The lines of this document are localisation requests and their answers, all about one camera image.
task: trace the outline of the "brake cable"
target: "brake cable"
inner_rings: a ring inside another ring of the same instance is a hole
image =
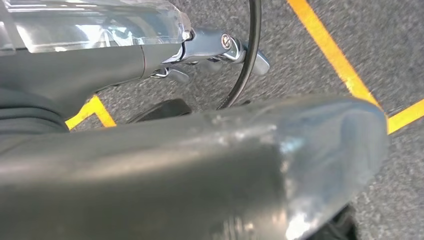
[[[224,101],[219,105],[217,110],[231,107],[242,94],[248,83],[249,77],[255,66],[256,56],[258,54],[259,42],[261,40],[261,25],[262,25],[262,0],[249,0],[250,8],[250,30],[249,42],[247,47],[246,57],[244,59],[243,68],[240,76],[235,82],[234,87]]]

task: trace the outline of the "yellow floor marking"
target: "yellow floor marking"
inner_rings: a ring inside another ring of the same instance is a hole
[[[287,0],[350,93],[381,108],[306,0]],[[424,116],[424,99],[388,119],[392,134]]]
[[[388,120],[388,133],[392,134],[424,116],[424,99],[392,116]]]
[[[66,121],[66,125],[71,130],[92,114],[96,114],[105,127],[115,127],[117,125],[98,96],[93,96],[76,116]]]
[[[287,0],[353,96],[380,106],[306,0]]]

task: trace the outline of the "clear plastic cover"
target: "clear plastic cover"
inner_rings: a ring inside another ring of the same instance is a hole
[[[0,57],[12,55],[15,53],[15,48],[6,30],[5,23],[0,20]]]
[[[166,0],[3,0],[31,53],[179,44],[190,20]]]

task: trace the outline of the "bolt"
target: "bolt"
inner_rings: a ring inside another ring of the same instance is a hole
[[[189,40],[191,38],[192,38],[192,35],[190,34],[190,32],[185,31],[185,32],[182,33],[182,39],[184,41]]]
[[[223,46],[224,49],[228,50],[231,48],[231,37],[224,33],[221,37],[221,44]]]

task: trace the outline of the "yellow line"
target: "yellow line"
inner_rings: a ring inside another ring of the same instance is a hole
[[[110,128],[117,125],[98,96],[94,96],[90,102],[92,102],[91,104],[94,109],[94,113],[97,115],[103,126]]]
[[[73,129],[92,114],[96,114],[105,127],[115,127],[117,125],[98,96],[90,99],[76,116],[66,121],[66,125],[69,129]]]
[[[350,93],[380,107],[307,1],[287,1]]]
[[[350,93],[381,108],[306,0],[287,0]],[[388,119],[388,133],[424,116],[424,99]]]
[[[424,116],[424,99],[392,116],[388,120],[388,133],[392,134]]]

